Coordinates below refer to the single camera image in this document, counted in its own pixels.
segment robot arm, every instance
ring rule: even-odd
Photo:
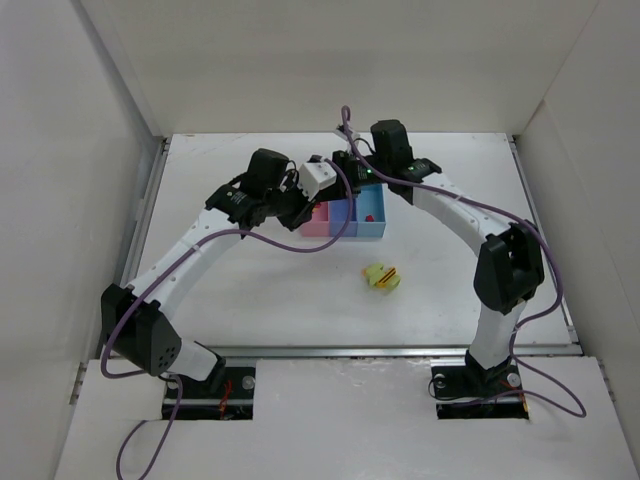
[[[336,160],[341,169],[357,175],[358,170],[351,168],[354,165],[347,165],[351,159]],[[294,230],[311,218],[317,202],[345,198],[345,185],[336,183],[336,172],[319,157],[303,164],[294,175],[289,175],[289,163],[279,153],[256,151],[247,172],[238,178],[239,187],[220,187],[161,260],[126,288],[111,285],[105,290],[101,303],[107,339],[132,304],[139,303],[114,342],[116,352],[152,376],[175,373],[202,382],[210,391],[218,388],[225,360],[180,338],[171,320],[187,292],[243,233],[270,216]],[[348,181],[358,183],[355,176]]]
[[[386,176],[422,183],[467,197],[439,166],[414,159],[404,126],[384,120],[371,127],[375,153],[367,161]],[[522,225],[421,188],[389,184],[409,204],[428,212],[460,237],[478,257],[474,289],[481,301],[476,336],[466,353],[471,383],[499,379],[510,363],[509,342],[527,300],[544,280],[540,246]]]

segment screw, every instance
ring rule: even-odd
[[[510,373],[509,375],[507,375],[507,382],[509,383],[509,385],[516,388],[522,385],[520,375],[518,375],[517,373]]]
[[[256,386],[256,379],[253,378],[251,375],[247,375],[242,379],[242,388],[244,388],[245,390],[253,390],[255,386]]]
[[[444,383],[444,379],[445,379],[445,376],[443,374],[441,374],[441,373],[436,374],[433,377],[433,385],[434,385],[434,387],[436,387],[438,389],[446,387],[447,384]]]

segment yellow object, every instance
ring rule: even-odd
[[[401,280],[400,275],[396,274],[395,267],[391,267],[385,272],[384,265],[381,263],[369,265],[362,271],[362,274],[370,287],[385,288],[387,291],[394,290]]]

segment cable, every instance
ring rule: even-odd
[[[220,230],[219,232],[215,232],[215,233],[212,233],[211,235],[204,237],[203,239],[201,239],[199,242],[196,243],[196,247],[201,248],[211,240],[221,237],[223,235],[246,235],[248,237],[253,237],[255,239],[268,243],[269,245],[273,245],[274,247],[280,248],[288,252],[294,252],[294,253],[317,253],[329,248],[331,245],[336,243],[338,239],[344,234],[345,230],[349,226],[349,223],[351,222],[351,215],[353,214],[353,193],[351,192],[351,186],[349,185],[349,180],[347,179],[347,176],[344,174],[344,172],[340,169],[340,167],[338,167],[335,163],[333,163],[330,160],[327,160],[326,162],[329,165],[331,165],[331,167],[336,171],[336,173],[340,176],[341,180],[344,182],[345,191],[347,193],[347,199],[349,202],[349,211],[347,214],[347,218],[344,224],[342,225],[342,228],[340,228],[336,236],[331,238],[327,243],[324,243],[318,247],[313,247],[313,248],[292,247],[289,245],[284,245],[280,242],[276,242],[275,240],[271,240],[270,238],[260,235],[259,233],[254,233],[249,230],[240,230],[237,228],[230,228],[227,230]],[[105,344],[104,351],[102,352],[102,357],[100,358],[100,371],[102,372],[102,375],[104,375],[106,378],[110,378],[110,379],[127,378],[127,377],[133,377],[133,376],[141,375],[145,373],[143,370],[136,370],[136,371],[125,372],[125,373],[109,372],[107,370],[107,361],[109,359],[109,356],[111,355],[111,350],[113,349],[113,346],[118,338],[118,335],[120,335],[120,332],[122,332],[122,329],[124,328],[125,324],[129,321],[129,319],[131,318],[131,315],[133,315],[133,312],[135,312],[136,309],[142,304],[144,299],[147,298],[151,294],[151,292],[153,292],[162,282],[164,282],[167,279],[167,277],[169,277],[169,275],[171,275],[171,273],[176,268],[178,268],[185,260],[187,260],[195,252],[196,250],[194,250],[194,248],[190,248],[180,258],[178,258],[178,260],[176,260],[169,268],[167,268],[165,272],[163,272],[151,285],[149,285],[149,287],[144,292],[140,294],[140,296],[131,304],[131,306],[127,309],[127,311],[124,313],[122,318],[118,321],[115,328],[111,332],[111,335],[107,340],[107,343]],[[158,458],[158,455],[160,454],[160,450],[162,450],[162,446],[164,445],[164,442],[167,439],[167,435],[169,434],[169,430],[173,425],[173,421],[175,420],[176,415],[178,414],[178,409],[180,408],[180,401],[182,400],[182,393],[183,393],[182,380],[178,375],[172,375],[171,378],[175,379],[176,382],[178,383],[178,396],[176,398],[176,404],[173,407],[171,416],[169,417],[169,423],[167,423],[167,428],[165,429],[164,434],[160,438],[160,442],[158,443],[158,446],[156,447],[156,450],[153,456],[151,457],[151,461],[149,462],[147,469],[144,471],[144,473],[138,480],[143,480],[151,471],[151,468],[153,467],[153,464]],[[120,462],[122,459],[122,454],[124,452],[124,449],[127,446],[127,443],[129,442],[131,437],[145,423],[147,423],[147,420],[143,420],[138,425],[136,425],[133,428],[133,430],[129,432],[129,435],[127,435],[127,437],[124,439],[124,442],[122,442],[122,445],[120,446],[120,450],[118,451],[118,456],[116,458],[116,474],[118,476],[118,480],[124,480],[124,477],[122,477],[122,473],[120,469]]]
[[[153,456],[149,461],[149,465],[147,465],[147,468],[145,469],[144,473],[138,480],[144,480],[147,477],[147,475],[149,475],[149,472],[151,472],[151,469],[153,468],[153,465],[156,463],[158,455],[160,454],[160,450],[162,450],[162,446],[164,445],[164,442],[167,439],[167,436],[169,435],[169,430],[171,430],[173,421],[176,419],[176,415],[178,415],[178,409],[180,408],[180,402],[182,401],[182,393],[184,391],[184,387],[182,386],[182,379],[178,375],[172,375],[172,380],[175,380],[175,382],[178,384],[178,395],[176,397],[176,404],[173,407],[173,410],[171,410],[171,416],[169,417],[169,422],[167,423],[167,426],[164,429],[164,433],[162,434],[162,437],[158,442],[156,451],[153,452]],[[127,435],[127,437],[122,442],[122,445],[120,445],[120,449],[118,450],[118,456],[116,457],[116,475],[118,477],[118,480],[125,480],[125,478],[122,476],[122,468],[120,466],[122,462],[122,455],[124,454],[124,449],[127,447],[127,444],[129,443],[129,440],[131,440],[131,437],[133,437],[133,435],[138,430],[140,430],[140,427],[142,427],[147,422],[148,420],[142,420],[135,427],[133,427],[133,430],[129,432],[129,435]]]
[[[371,153],[373,153],[373,154],[376,153],[376,151],[373,148],[371,148],[371,144],[367,141],[366,138],[358,137],[358,138],[355,139],[355,141],[356,142],[363,142],[367,146],[367,148],[369,149],[369,151]]]
[[[539,398],[540,400],[543,400],[543,401],[553,405],[554,407],[559,408],[560,410],[568,413],[569,415],[573,415],[573,416],[578,417],[578,418],[586,417],[587,416],[587,410],[584,408],[584,405],[583,405],[582,401],[577,397],[577,395],[575,393],[573,393],[569,389],[569,387],[567,387],[560,380],[552,377],[548,373],[545,373],[545,372],[541,371],[540,369],[538,369],[536,367],[533,367],[533,366],[529,365],[526,362],[523,362],[519,357],[517,357],[515,355],[515,352],[514,352],[514,346],[515,346],[515,342],[516,342],[516,334],[517,334],[518,330],[520,330],[523,326],[525,326],[529,322],[532,322],[534,320],[542,318],[542,317],[550,314],[554,310],[556,310],[562,304],[562,297],[564,296],[564,286],[563,286],[563,283],[562,283],[562,277],[560,276],[560,269],[558,268],[558,264],[556,263],[555,258],[553,257],[553,254],[551,253],[551,249],[546,244],[546,242],[544,241],[544,239],[542,238],[540,233],[538,233],[536,228],[533,225],[531,225],[529,222],[527,222],[526,220],[518,217],[517,215],[514,215],[511,212],[503,210],[501,208],[494,207],[492,205],[487,205],[486,203],[478,202],[476,200],[472,200],[472,199],[467,198],[467,197],[461,197],[458,194],[455,194],[455,193],[450,192],[448,190],[444,190],[442,188],[432,187],[430,185],[423,185],[421,183],[408,182],[406,180],[400,180],[398,178],[389,177],[388,175],[385,175],[382,172],[376,170],[369,162],[367,162],[367,159],[364,157],[364,155],[362,155],[362,153],[360,153],[360,151],[358,150],[358,146],[356,145],[356,142],[353,140],[353,137],[351,135],[351,130],[349,128],[349,121],[351,120],[351,109],[349,108],[349,106],[345,105],[345,106],[342,107],[341,116],[342,116],[342,124],[343,124],[343,127],[344,127],[344,134],[345,134],[345,136],[347,138],[347,142],[349,142],[349,146],[351,147],[351,151],[356,156],[356,158],[365,167],[370,169],[374,173],[374,175],[376,175],[378,178],[384,180],[387,183],[395,183],[396,185],[403,185],[403,186],[412,187],[412,188],[421,188],[423,190],[427,190],[427,191],[430,191],[430,192],[439,193],[441,195],[445,195],[447,197],[457,199],[458,201],[460,201],[462,203],[466,203],[467,205],[471,205],[473,207],[481,208],[483,210],[488,210],[490,212],[494,212],[494,213],[497,213],[497,214],[502,215],[504,217],[507,217],[507,218],[515,221],[516,223],[522,225],[523,227],[525,227],[533,235],[533,237],[536,239],[536,241],[540,244],[540,247],[544,251],[544,254],[547,257],[547,260],[549,261],[549,265],[551,267],[551,271],[552,271],[553,276],[554,276],[555,281],[556,281],[556,299],[553,302],[553,304],[550,307],[548,307],[547,309],[543,310],[542,312],[536,313],[535,315],[531,315],[531,316],[529,316],[529,317],[527,317],[527,318],[525,318],[523,320],[520,320],[516,324],[516,328],[514,329],[513,335],[511,336],[511,340],[509,342],[509,354],[511,355],[511,357],[514,359],[514,361],[518,365],[521,365],[524,368],[526,368],[528,370],[531,370],[532,372],[537,373],[538,375],[546,378],[547,380],[550,380],[551,382],[555,383],[558,387],[560,387],[562,390],[564,390],[575,401],[575,403],[578,405],[578,408],[580,409],[580,412],[575,412],[573,410],[570,410],[569,408],[567,408],[567,407],[565,407],[563,405],[560,405],[556,401],[554,401],[554,400],[552,400],[552,399],[550,399],[550,398],[548,398],[548,397],[546,397],[544,395],[541,395],[541,394],[536,393],[536,392],[531,392],[531,391],[528,391],[528,390],[511,390],[509,392],[499,393],[499,394],[494,395],[494,396],[489,397],[489,398],[481,398],[481,399],[478,399],[478,400],[473,400],[471,402],[460,403],[459,405],[460,406],[472,406],[472,405],[478,405],[478,404],[481,404],[481,403],[489,402],[491,400],[496,400],[496,399],[501,398],[501,397],[506,397],[508,395],[527,394],[527,395],[530,395],[532,397]]]

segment white wall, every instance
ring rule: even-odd
[[[141,142],[67,0],[0,0],[0,465],[52,475]]]
[[[600,0],[518,142],[588,354],[640,464],[640,2]]]
[[[165,135],[328,131],[345,102],[362,129],[519,133],[597,3],[82,1]]]

